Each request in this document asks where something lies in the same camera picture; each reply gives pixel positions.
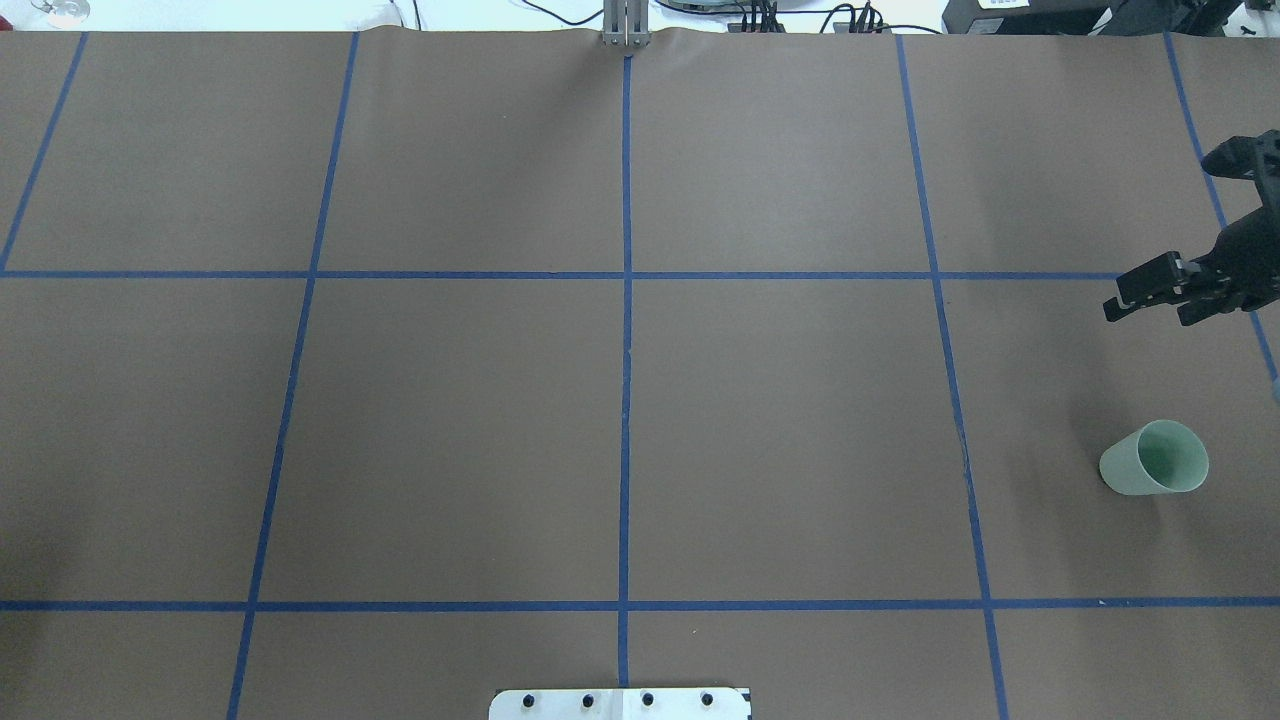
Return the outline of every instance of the white mounting plate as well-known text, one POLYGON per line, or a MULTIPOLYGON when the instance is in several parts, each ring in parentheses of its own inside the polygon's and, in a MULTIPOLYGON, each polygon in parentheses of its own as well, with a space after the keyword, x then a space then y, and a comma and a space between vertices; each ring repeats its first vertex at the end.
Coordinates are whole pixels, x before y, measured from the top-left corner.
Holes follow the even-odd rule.
POLYGON ((739 688, 503 691, 489 720, 751 720, 750 697, 739 688))

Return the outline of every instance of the cup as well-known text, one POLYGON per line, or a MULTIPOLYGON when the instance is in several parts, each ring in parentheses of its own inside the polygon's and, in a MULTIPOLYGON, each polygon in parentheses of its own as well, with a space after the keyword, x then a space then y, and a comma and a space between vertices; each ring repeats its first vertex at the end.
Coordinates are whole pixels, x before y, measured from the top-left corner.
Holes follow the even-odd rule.
POLYGON ((1208 477, 1208 452, 1187 425, 1155 420, 1103 452, 1098 471, 1120 495, 1190 492, 1208 477))

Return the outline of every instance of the white floor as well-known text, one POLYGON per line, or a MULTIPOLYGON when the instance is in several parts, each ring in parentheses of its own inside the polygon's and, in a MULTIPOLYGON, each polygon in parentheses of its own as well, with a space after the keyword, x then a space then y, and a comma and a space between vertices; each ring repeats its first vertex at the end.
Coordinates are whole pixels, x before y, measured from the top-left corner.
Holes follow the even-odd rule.
MULTIPOLYGON (((32 6, 40 0, 0 0, 0 15, 17 29, 55 29, 47 15, 32 6)), ((383 24, 415 27, 413 0, 79 0, 91 5, 90 17, 76 29, 87 31, 344 31, 383 24)), ((540 5, 581 19, 600 9, 600 0, 540 0, 540 5)), ((785 10, 827 9, 835 0, 782 0, 785 10)), ((942 29, 946 0, 881 0, 887 22, 942 29)), ((564 27, 520 0, 417 0, 424 29, 539 31, 564 27)), ((689 27, 723 32, 732 18, 696 18, 650 4, 650 27, 689 27)), ((820 14, 787 15, 787 32, 817 32, 820 14)), ((1240 9, 1226 33, 1242 35, 1247 26, 1258 36, 1280 36, 1280 13, 1240 9)))

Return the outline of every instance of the mint green plastic cup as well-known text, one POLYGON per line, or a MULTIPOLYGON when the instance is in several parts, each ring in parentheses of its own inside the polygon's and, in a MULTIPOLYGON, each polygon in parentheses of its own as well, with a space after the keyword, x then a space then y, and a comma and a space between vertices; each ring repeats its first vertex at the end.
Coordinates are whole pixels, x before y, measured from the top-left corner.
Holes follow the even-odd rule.
POLYGON ((1120 495, 1190 492, 1208 477, 1208 451, 1187 425, 1155 420, 1103 452, 1098 471, 1120 495))

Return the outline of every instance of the white bracket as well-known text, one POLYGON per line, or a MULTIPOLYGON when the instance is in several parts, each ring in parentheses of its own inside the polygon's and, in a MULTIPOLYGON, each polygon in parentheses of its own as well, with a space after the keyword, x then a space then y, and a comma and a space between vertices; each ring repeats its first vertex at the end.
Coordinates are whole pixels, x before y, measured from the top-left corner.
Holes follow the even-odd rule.
POLYGON ((489 720, 751 720, 751 691, 636 688, 503 691, 489 720))
POLYGON ((649 45, 649 0, 604 0, 600 40, 620 50, 639 50, 649 45))

